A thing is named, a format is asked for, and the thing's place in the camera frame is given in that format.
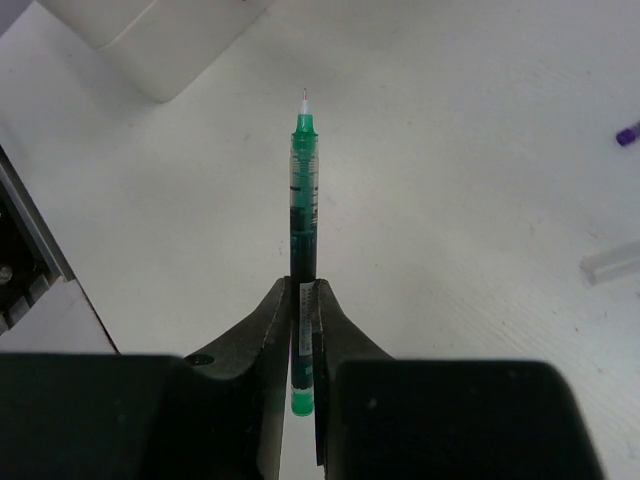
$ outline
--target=white surface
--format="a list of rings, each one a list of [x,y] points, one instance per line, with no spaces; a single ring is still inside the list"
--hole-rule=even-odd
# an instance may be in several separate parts
[[[113,346],[75,280],[59,279],[8,332],[0,352],[113,353]]]
[[[640,149],[613,141],[640,117],[638,18],[632,0],[279,0],[158,106],[32,6],[0,41],[0,141],[117,345],[185,354],[287,273],[307,87],[318,273],[347,314],[396,356],[550,361],[632,479],[640,282],[590,288],[578,264],[640,238]],[[309,478],[300,422],[285,479]]]
[[[93,48],[108,45],[156,0],[38,0]]]
[[[42,0],[145,95],[171,100],[271,0]]]

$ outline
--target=pen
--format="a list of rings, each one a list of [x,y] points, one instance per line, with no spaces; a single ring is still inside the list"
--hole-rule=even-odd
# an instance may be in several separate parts
[[[307,90],[291,135],[291,409],[299,416],[313,412],[310,297],[316,279],[318,227],[318,135],[313,130]]]

